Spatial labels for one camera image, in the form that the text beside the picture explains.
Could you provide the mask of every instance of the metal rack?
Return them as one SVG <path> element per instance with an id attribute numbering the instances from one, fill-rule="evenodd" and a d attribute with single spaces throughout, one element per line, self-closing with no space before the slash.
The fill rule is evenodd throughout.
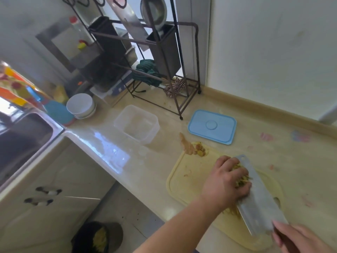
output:
<path id="1" fill-rule="evenodd" d="M 154 42 L 147 42 L 147 41 L 143 41 L 143 40 L 137 40 L 137 39 L 125 39 L 123 37 L 120 37 L 120 36 L 116 36 L 116 35 L 110 35 L 110 34 L 104 34 L 104 33 L 98 33 L 98 32 L 92 32 L 86 25 L 85 23 L 83 23 L 83 21 L 81 20 L 79 14 L 76 12 L 74 6 L 76 4 L 75 0 L 62 0 L 64 3 L 68 4 L 74 11 L 74 13 L 77 15 L 77 17 L 79 18 L 79 20 L 81 21 L 81 23 L 85 26 L 86 30 L 88 31 L 88 33 L 91 35 L 91 37 L 94 39 L 94 41 L 96 42 L 95 38 L 92 36 L 92 35 L 97 35 L 97 36 L 104 36 L 104 37 L 108 37 L 108 38 L 113 38 L 113 39 L 118 39 L 118 40 L 128 40 L 130 42 L 134 42 L 137 44 L 137 47 L 138 49 L 140 50 L 141 52 L 141 55 L 144 59 L 144 55 L 143 55 L 143 52 L 141 50 L 141 48 L 139 47 L 138 44 L 143 44 L 143 45 L 156 45 L 158 47 L 158 49 L 160 50 L 160 54 L 162 55 L 162 58 L 164 59 L 165 61 L 165 66 L 166 66 L 166 77 L 169 79 L 169 80 L 166 80 L 166 79 L 163 79 L 161 77 L 156 77 L 156 76 L 153 76 L 153 75 L 150 75 L 150 74 L 147 74 L 147 73 L 144 73 L 144 72 L 141 72 L 141 71 L 137 71 L 135 69 L 132 69 L 130 66 L 129 67 L 126 67 L 126 66 L 122 66 L 120 64 L 116 64 L 116 63 L 111 63 L 111 65 L 113 66 L 117 66 L 117 67 L 120 67 L 120 68 L 124 68 L 126 70 L 131 70 L 132 72 L 135 72 L 135 73 L 139 73 L 141 75 L 144 75 L 144 76 L 147 76 L 147 77 L 150 77 L 150 78 L 153 78 L 153 79 L 157 79 L 157 80 L 160 80 L 164 83 L 167 83 L 166 85 L 169 86 L 169 89 L 166 89 L 165 87 L 162 87 L 161 85 L 160 86 L 157 86 L 157 88 L 160 88 L 162 89 L 163 91 L 166 91 L 166 92 L 170 92 L 172 94 L 172 98 L 174 99 L 174 102 L 175 102 L 175 105 L 177 107 L 177 112 L 174 112 L 170 109 L 167 109 L 163 106 L 160 106 L 154 102 L 151 102 L 145 98 L 142 98 L 138 95 L 135 95 L 134 93 L 137 92 L 137 88 L 138 86 L 142 83 L 141 81 L 138 82 L 138 84 L 135 86 L 135 80 L 130 84 L 128 85 L 126 88 L 128 89 L 128 91 L 130 92 L 130 94 L 133 96 L 133 97 L 137 97 L 137 98 L 140 98 L 146 102 L 149 102 L 151 104 L 154 104 L 158 107 L 161 107 L 162 109 L 165 109 L 167 111 L 170 111 L 171 113 L 174 113 L 174 114 L 177 114 L 179 115 L 179 118 L 181 120 L 183 120 L 183 117 L 182 117 L 182 113 L 183 111 L 186 109 L 186 107 L 188 106 L 188 104 L 191 102 L 192 98 L 195 96 L 196 93 L 200 94 L 201 93 L 201 88 L 200 88 L 200 68 L 199 68 L 199 46 L 198 46 L 198 33 L 199 33 L 199 27 L 196 23 L 194 22 L 178 22 L 177 21 L 177 16 L 176 16 L 176 11 L 175 11 L 175 7 L 174 7 L 174 0 L 170 0 L 170 3 L 171 3 L 171 9 L 172 9 L 172 14 L 173 14 L 173 21 L 167 21 L 165 24 L 168 24 L 168 25 L 174 25 L 175 27 L 175 34 L 176 34 L 176 39 L 177 39 L 177 44 L 178 44 L 178 50 L 179 50 L 179 57 L 180 57 L 180 63 L 181 63 L 181 68 L 182 68 L 182 72 L 183 72 L 183 76 L 178 76 L 175 74 L 176 77 L 180 78 L 182 80 L 182 83 L 180 85 L 180 87 L 175 91 L 173 89 L 173 85 L 172 85 L 172 79 L 173 76 L 170 74 L 170 71 L 169 71 L 169 65 L 167 63 L 167 59 L 165 57 L 165 54 L 164 54 L 164 51 L 163 51 L 163 48 L 162 48 L 162 45 L 161 45 L 161 42 L 159 40 L 159 37 L 158 37 L 158 32 L 157 32 L 157 29 L 155 28 L 155 24 L 154 24 L 154 20 L 153 20 L 153 17 L 152 17 L 152 14 L 151 12 L 149 12 L 150 10 L 150 7 L 149 7 L 149 3 L 148 3 L 148 0 L 143 0 L 143 2 L 145 3 L 145 8 L 146 8 L 146 12 L 148 14 L 148 17 L 149 17 L 149 20 L 150 20 L 150 23 L 151 23 L 151 26 L 147 26 L 146 24 L 142 24 L 144 27 L 146 28 L 151 28 L 153 30 L 153 33 L 154 33 L 154 38 L 155 38 L 155 43 Z M 93 0 L 97 9 L 99 10 L 101 16 L 104 16 L 100 7 L 103 7 L 105 5 L 105 0 L 103 0 L 102 3 L 99 3 L 97 0 Z M 120 5 L 118 2 L 116 2 L 116 0 L 113 0 L 113 2 L 118 6 L 120 7 L 121 9 L 124 9 L 127 5 L 127 0 L 125 0 L 125 3 L 123 5 Z M 84 7 L 88 7 L 90 5 L 90 1 L 87 0 L 87 3 L 82 3 L 80 1 L 77 1 L 78 4 L 84 6 Z M 117 24 L 122 24 L 121 21 L 119 20 L 110 20 L 112 23 L 117 23 Z M 184 67 L 184 60 L 183 60 L 183 55 L 182 55 L 182 50 L 181 50 L 181 43 L 180 43 L 180 36 L 179 36 L 179 30 L 178 30 L 178 25 L 186 25 L 186 26 L 192 26 L 195 28 L 195 34 L 194 34 L 194 37 L 195 37 L 195 48 L 196 48 L 196 65 L 197 65 L 197 77 L 198 77 L 198 80 L 194 80 L 194 79 L 191 79 L 191 78 L 187 78 L 186 77 L 186 73 L 185 73 L 185 67 Z M 185 85 L 185 92 L 184 93 L 181 93 L 180 92 L 180 89 L 182 88 L 182 86 Z M 181 104 L 178 103 L 178 100 L 177 100 L 177 96 L 181 96 L 184 98 L 183 102 Z"/>

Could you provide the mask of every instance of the stainless steel blade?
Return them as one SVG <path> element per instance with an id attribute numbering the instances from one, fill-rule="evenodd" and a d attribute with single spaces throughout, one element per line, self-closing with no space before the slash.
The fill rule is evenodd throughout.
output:
<path id="1" fill-rule="evenodd" d="M 244 154 L 236 156 L 249 171 L 252 187 L 250 194 L 238 203 L 238 209 L 252 236 L 273 231 L 272 220 L 288 223 L 262 179 Z"/>

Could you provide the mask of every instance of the cabinet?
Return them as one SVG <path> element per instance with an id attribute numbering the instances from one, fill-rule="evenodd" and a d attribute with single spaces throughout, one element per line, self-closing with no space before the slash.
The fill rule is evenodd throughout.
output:
<path id="1" fill-rule="evenodd" d="M 66 143 L 0 202 L 0 252 L 57 251 L 57 245 L 61 250 L 115 182 L 75 144 Z M 56 190 L 59 194 L 47 194 Z"/>

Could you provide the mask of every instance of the beige countertop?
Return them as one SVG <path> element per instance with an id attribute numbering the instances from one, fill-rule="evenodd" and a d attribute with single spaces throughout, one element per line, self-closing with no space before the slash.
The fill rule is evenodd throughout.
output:
<path id="1" fill-rule="evenodd" d="M 159 89 L 148 90 L 146 96 L 167 108 L 175 108 L 173 100 Z M 113 126 L 117 115 L 130 104 L 158 117 L 160 130 L 149 145 L 137 144 Z M 187 125 L 197 109 L 234 117 L 237 128 L 233 143 L 223 145 L 190 134 Z M 279 181 L 287 219 L 307 225 L 337 249 L 337 140 L 253 115 L 204 95 L 195 96 L 183 118 L 180 121 L 179 116 L 128 93 L 113 107 L 99 103 L 94 116 L 77 121 L 63 136 L 82 148 L 164 221 L 183 209 L 166 191 L 166 179 L 182 152 L 179 132 L 190 141 L 202 141 L 229 156 L 244 153 L 256 168 Z M 197 250 L 249 252 L 213 226 Z M 267 251 L 279 252 L 275 247 Z"/>

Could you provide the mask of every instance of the knife handle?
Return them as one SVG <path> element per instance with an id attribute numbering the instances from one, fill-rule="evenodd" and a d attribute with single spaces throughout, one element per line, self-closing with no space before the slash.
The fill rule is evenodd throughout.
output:
<path id="1" fill-rule="evenodd" d="M 288 236 L 282 234 L 276 227 L 274 227 L 274 232 L 280 237 L 283 244 L 287 247 L 289 253 L 301 253 L 295 243 Z"/>

